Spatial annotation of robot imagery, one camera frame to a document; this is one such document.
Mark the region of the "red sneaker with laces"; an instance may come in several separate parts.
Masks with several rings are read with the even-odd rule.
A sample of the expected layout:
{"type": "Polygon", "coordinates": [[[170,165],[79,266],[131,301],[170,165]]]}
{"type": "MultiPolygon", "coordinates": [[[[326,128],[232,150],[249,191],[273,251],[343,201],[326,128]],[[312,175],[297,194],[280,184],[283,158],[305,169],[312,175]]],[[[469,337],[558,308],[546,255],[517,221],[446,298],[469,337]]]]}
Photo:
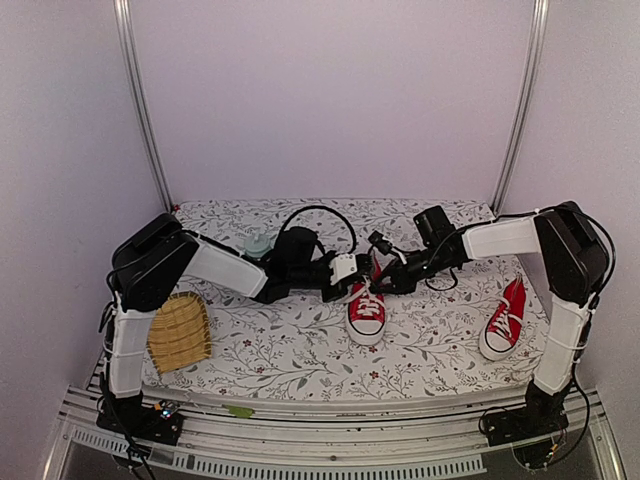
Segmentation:
{"type": "Polygon", "coordinates": [[[370,255],[372,269],[352,285],[347,298],[346,331],[350,339],[361,346],[374,346],[384,336],[386,306],[382,294],[373,294],[370,287],[381,274],[381,267],[374,253],[370,255]]]}

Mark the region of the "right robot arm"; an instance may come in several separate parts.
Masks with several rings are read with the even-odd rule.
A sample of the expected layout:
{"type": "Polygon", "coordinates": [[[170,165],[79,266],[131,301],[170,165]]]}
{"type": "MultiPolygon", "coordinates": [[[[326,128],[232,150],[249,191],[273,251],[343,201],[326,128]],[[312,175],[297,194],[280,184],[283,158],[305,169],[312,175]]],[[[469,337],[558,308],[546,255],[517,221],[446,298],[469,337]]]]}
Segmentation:
{"type": "Polygon", "coordinates": [[[588,342],[592,316],[611,279],[616,256],[608,232],[573,201],[454,226],[440,206],[414,218],[423,249],[402,251],[381,233],[368,241],[394,255],[372,284],[376,293],[404,295],[443,270],[504,255],[537,254],[551,294],[549,331],[543,354],[525,394],[517,427],[537,436],[552,424],[571,387],[588,342]]]}

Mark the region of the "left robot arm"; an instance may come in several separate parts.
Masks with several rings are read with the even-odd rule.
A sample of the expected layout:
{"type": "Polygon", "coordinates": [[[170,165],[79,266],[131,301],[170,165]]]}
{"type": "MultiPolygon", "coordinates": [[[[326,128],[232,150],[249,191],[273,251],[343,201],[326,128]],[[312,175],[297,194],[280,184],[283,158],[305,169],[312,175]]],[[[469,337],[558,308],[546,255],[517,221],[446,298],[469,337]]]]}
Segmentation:
{"type": "Polygon", "coordinates": [[[106,282],[113,300],[107,327],[106,391],[111,419],[128,434],[148,426],[148,412],[133,399],[142,392],[142,366],[152,319],[183,276],[272,304],[293,290],[317,290],[324,302],[347,297],[370,277],[373,261],[354,248],[327,250],[316,232],[286,221],[259,258],[186,229],[164,213],[120,245],[106,282]]]}

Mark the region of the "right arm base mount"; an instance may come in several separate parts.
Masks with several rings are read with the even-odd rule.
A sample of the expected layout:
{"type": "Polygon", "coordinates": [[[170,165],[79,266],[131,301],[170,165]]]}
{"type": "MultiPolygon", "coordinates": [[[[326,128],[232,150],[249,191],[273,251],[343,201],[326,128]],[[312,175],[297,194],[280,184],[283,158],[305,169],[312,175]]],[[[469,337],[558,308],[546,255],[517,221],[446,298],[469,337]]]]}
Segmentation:
{"type": "Polygon", "coordinates": [[[490,446],[559,432],[568,427],[563,397],[528,401],[520,407],[491,407],[479,418],[478,430],[490,446]]]}

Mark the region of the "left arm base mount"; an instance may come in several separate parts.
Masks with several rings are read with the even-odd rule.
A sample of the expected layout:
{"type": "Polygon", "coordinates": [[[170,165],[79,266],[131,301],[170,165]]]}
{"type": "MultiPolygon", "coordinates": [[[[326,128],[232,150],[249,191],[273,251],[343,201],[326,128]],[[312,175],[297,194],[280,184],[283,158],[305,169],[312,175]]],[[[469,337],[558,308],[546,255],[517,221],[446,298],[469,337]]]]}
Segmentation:
{"type": "Polygon", "coordinates": [[[160,410],[142,405],[136,398],[103,401],[96,425],[104,430],[124,434],[133,439],[176,446],[182,433],[184,416],[173,413],[165,418],[160,410]]]}

